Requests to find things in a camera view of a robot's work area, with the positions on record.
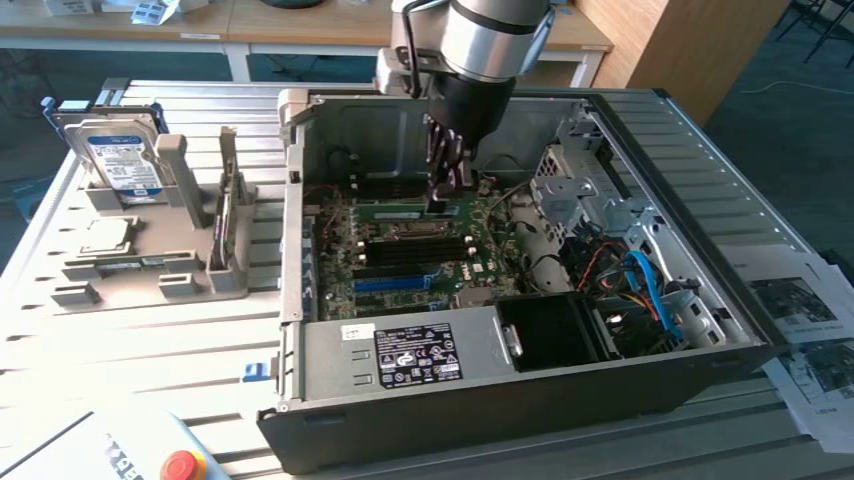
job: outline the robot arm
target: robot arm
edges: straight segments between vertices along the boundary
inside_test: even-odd
[[[548,0],[395,0],[383,93],[427,97],[428,211],[471,184],[480,140],[500,124],[515,77],[534,65],[554,24]]]

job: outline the floor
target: floor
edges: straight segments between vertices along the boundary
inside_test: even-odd
[[[706,130],[815,248],[834,249],[854,263],[854,209],[847,208],[854,199],[847,190],[854,178],[854,95],[793,86],[741,93],[777,80],[854,89],[854,68],[843,68],[854,44],[827,42],[805,65],[817,34],[799,25],[782,41],[774,41],[775,36],[771,32]],[[95,98],[107,77],[230,80],[226,58],[216,54],[41,51],[37,59],[48,82],[35,89],[32,102],[51,91],[64,99]],[[291,72],[276,73],[276,62]],[[278,56],[274,62],[254,56],[251,70],[260,81],[368,82],[372,59]],[[3,267],[27,226],[11,202],[12,187],[53,174],[65,146],[43,118],[17,118],[9,108],[0,108],[0,129]]]

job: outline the red emergency stop button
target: red emergency stop button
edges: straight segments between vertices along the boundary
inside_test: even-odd
[[[163,462],[160,480],[200,480],[204,475],[204,460],[187,450],[179,450]]]

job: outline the motherboard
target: motherboard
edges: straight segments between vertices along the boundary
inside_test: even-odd
[[[487,221],[498,193],[460,192],[432,214],[422,198],[363,199],[326,190],[334,195],[306,207],[318,320],[476,307],[519,293],[504,261],[520,255],[515,239],[496,243]]]

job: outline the aluminum profile table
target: aluminum profile table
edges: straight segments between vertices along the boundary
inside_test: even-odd
[[[75,324],[73,317],[24,324],[4,315],[0,468],[13,459],[20,432],[61,419],[85,396],[135,392],[182,418],[234,478],[291,478],[282,473],[255,424],[238,413],[242,397],[272,390],[270,382],[242,385],[238,380],[244,363],[274,355],[279,341],[278,218],[286,169],[276,96],[286,87],[132,82],[125,99],[156,97],[172,132],[188,137],[187,159],[200,183],[219,178],[220,126],[239,129],[240,167],[247,181],[259,184],[259,212],[266,218],[254,230],[259,242],[251,252],[252,293],[239,304],[200,304],[170,318],[112,315],[85,325]],[[809,250],[670,100],[650,91],[601,93],[713,239],[719,244],[786,243]],[[49,241],[56,213],[81,201],[72,188],[80,176],[69,155],[0,279],[0,292],[19,281],[32,252]],[[825,454],[818,442],[799,434],[774,387],[755,374],[711,387],[665,415],[348,467],[308,478],[522,476],[851,478],[854,456]]]

